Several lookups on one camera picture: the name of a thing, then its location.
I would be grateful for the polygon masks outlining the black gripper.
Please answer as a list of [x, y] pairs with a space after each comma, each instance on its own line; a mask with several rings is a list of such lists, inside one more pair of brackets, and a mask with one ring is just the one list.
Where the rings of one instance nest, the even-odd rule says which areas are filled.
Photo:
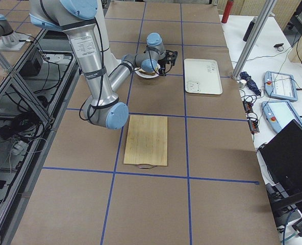
[[169, 70], [175, 66], [176, 59], [178, 57], [177, 51], [166, 50], [165, 56], [158, 60], [158, 64], [160, 65], [160, 76], [166, 76], [166, 64], [170, 65]]

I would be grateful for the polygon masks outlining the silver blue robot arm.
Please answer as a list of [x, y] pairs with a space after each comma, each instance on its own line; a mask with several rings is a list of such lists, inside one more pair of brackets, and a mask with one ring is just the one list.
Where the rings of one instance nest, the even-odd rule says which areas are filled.
[[31, 23], [66, 34], [91, 95], [81, 106], [82, 120], [111, 130], [122, 128], [129, 109], [116, 91], [135, 71], [165, 76], [178, 53], [167, 50], [158, 33], [150, 33], [145, 52], [127, 54], [118, 63], [109, 47], [100, 1], [30, 1]]
[[24, 46], [4, 15], [0, 14], [0, 51], [19, 51]]

